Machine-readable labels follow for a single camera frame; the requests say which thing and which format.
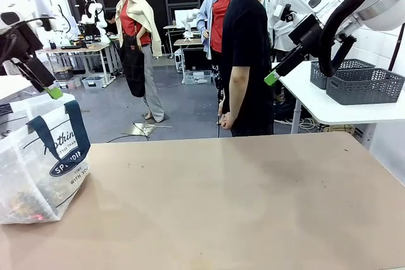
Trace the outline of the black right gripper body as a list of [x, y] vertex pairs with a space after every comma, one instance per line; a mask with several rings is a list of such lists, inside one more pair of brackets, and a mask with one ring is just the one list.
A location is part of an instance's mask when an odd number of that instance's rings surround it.
[[305, 16], [289, 37], [301, 52], [318, 52], [323, 25], [314, 14]]

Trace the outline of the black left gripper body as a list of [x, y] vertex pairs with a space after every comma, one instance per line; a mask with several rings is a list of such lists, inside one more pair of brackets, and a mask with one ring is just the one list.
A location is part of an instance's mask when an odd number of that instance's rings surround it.
[[1, 33], [1, 64], [11, 59], [27, 63], [43, 45], [29, 25], [11, 27]]

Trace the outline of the person's right hand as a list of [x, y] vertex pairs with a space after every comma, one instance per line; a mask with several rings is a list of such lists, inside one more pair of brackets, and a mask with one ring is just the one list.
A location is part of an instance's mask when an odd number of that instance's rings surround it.
[[233, 127], [235, 118], [231, 112], [227, 112], [225, 114], [222, 114], [220, 118], [220, 126], [224, 130], [230, 130]]

